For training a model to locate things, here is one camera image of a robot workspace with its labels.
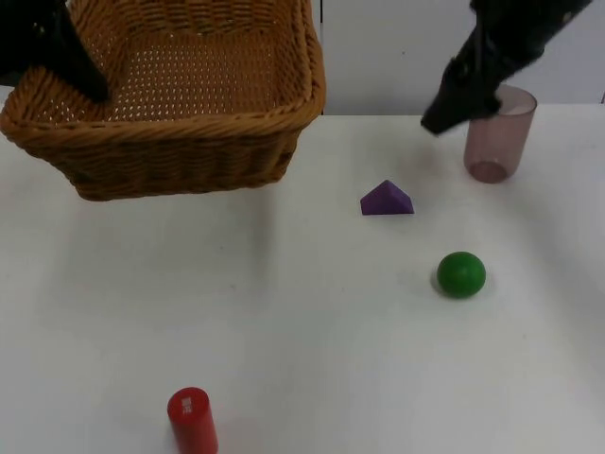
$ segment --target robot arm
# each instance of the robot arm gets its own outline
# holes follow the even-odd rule
[[[30,64],[53,71],[93,101],[109,97],[107,81],[80,42],[65,0],[0,0],[0,76]]]
[[[500,108],[501,82],[537,61],[546,44],[592,0],[473,0],[476,27],[445,69],[422,125],[441,134]]]

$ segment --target translucent cup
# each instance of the translucent cup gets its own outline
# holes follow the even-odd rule
[[[536,98],[520,88],[501,85],[496,95],[500,111],[471,122],[464,152],[466,169],[482,183],[502,183],[517,171],[538,107]]]

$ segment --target green ball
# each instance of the green ball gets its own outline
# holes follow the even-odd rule
[[[452,298],[469,298],[485,285],[487,273],[481,260],[471,253],[451,253],[437,269],[437,281]]]

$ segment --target white table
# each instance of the white table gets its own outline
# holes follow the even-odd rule
[[[541,107],[497,186],[418,123],[324,117],[272,187],[101,204],[0,141],[0,452],[173,452],[188,385],[221,454],[602,452],[605,109]],[[360,216],[387,178],[416,216]],[[429,282],[457,250],[466,302]]]

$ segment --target cup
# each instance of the cup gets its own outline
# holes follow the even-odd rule
[[[519,167],[534,113],[536,98],[525,90],[500,85],[502,106],[492,118],[471,121],[464,165],[482,183],[502,183]]]

